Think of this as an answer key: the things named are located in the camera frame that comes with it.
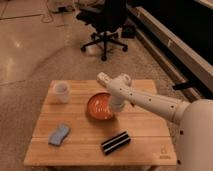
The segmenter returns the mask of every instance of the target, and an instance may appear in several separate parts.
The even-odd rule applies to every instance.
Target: orange bowl
[[[98,93],[92,96],[87,103],[87,114],[98,120],[109,120],[114,117],[108,107],[110,94]]]

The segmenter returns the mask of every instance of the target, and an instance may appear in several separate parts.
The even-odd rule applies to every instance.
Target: floor
[[[155,80],[158,92],[184,98],[173,82],[136,39],[122,39],[124,53],[110,46],[108,60],[100,60],[99,46],[86,53],[80,47],[94,31],[77,21],[77,12],[48,13],[46,0],[0,0],[0,170],[41,171],[23,166],[25,153],[51,80],[96,79],[103,71],[111,77],[127,73],[133,79]],[[169,128],[176,144],[177,127]],[[58,168],[76,171],[142,171],[142,167]],[[174,167],[159,167],[172,171]]]

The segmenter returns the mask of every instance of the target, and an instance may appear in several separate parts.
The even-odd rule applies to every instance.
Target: office chair
[[[126,44],[115,40],[118,38],[118,33],[115,33],[115,31],[123,26],[127,18],[126,0],[105,0],[102,5],[84,7],[80,10],[82,12],[77,15],[77,19],[84,21],[86,25],[91,24],[96,29],[96,33],[91,35],[93,41],[84,44],[81,51],[85,52],[87,46],[103,42],[104,50],[101,59],[106,61],[107,42],[122,46],[124,52],[128,50]]]

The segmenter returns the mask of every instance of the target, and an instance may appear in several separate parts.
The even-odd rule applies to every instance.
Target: white cup
[[[67,82],[58,82],[53,86],[53,93],[62,103],[68,103],[70,98],[70,88]]]

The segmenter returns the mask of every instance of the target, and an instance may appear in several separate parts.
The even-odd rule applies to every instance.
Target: table surface
[[[166,121],[126,102],[123,112],[109,121],[98,121],[85,114],[91,96],[106,92],[94,80],[67,82],[71,89],[68,104],[54,96],[52,81],[25,156],[26,166],[123,166],[176,165],[176,154]],[[156,93],[152,80],[133,80],[135,89]],[[60,123],[71,133],[60,147],[48,145],[49,135]],[[128,145],[105,156],[101,143],[123,131],[131,137]]]

